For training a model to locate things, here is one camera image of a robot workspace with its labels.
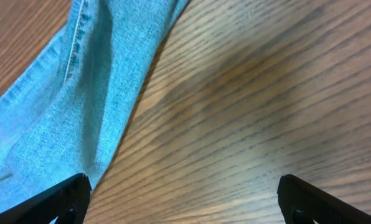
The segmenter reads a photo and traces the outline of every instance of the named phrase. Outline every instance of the black plastic part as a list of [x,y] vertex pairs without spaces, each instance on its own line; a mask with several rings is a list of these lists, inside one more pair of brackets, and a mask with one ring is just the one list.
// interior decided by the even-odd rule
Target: black plastic part
[[83,223],[92,187],[85,174],[76,174],[0,214],[0,224]]
[[293,176],[282,176],[278,203],[286,224],[368,224],[371,216]]

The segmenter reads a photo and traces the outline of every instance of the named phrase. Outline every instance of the brown wood tabletop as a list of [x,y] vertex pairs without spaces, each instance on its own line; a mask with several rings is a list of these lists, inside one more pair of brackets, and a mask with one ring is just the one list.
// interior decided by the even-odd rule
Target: brown wood tabletop
[[[2,2],[0,95],[70,5]],[[85,223],[283,223],[284,174],[371,214],[371,0],[192,0]]]

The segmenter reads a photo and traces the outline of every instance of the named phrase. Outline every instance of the cloth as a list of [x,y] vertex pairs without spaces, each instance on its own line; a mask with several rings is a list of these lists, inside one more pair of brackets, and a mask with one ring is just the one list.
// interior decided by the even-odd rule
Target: cloth
[[187,0],[74,0],[66,26],[0,98],[0,213],[107,169],[154,53]]

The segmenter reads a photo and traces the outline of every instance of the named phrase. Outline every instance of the denim garment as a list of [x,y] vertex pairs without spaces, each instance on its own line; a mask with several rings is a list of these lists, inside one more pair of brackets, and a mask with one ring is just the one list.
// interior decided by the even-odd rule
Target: denim garment
[[186,2],[74,0],[67,25],[0,98],[0,213],[79,172],[96,186]]

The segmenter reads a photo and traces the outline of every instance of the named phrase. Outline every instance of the stitching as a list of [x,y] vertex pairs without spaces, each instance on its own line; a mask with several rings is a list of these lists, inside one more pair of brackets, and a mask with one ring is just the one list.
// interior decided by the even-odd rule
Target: stitching
[[81,6],[80,6],[80,12],[79,12],[79,15],[78,15],[78,21],[76,23],[76,27],[75,27],[75,36],[73,37],[72,39],[72,45],[71,45],[71,53],[70,53],[70,60],[69,60],[69,63],[67,65],[67,69],[65,69],[65,76],[64,76],[64,81],[67,81],[68,78],[69,78],[69,68],[71,67],[72,63],[73,63],[73,55],[74,55],[74,48],[75,48],[75,41],[78,39],[78,36],[79,36],[79,31],[80,31],[80,23],[82,21],[82,14],[83,14],[83,9],[84,9],[84,6],[85,6],[85,0],[82,0],[81,2]]

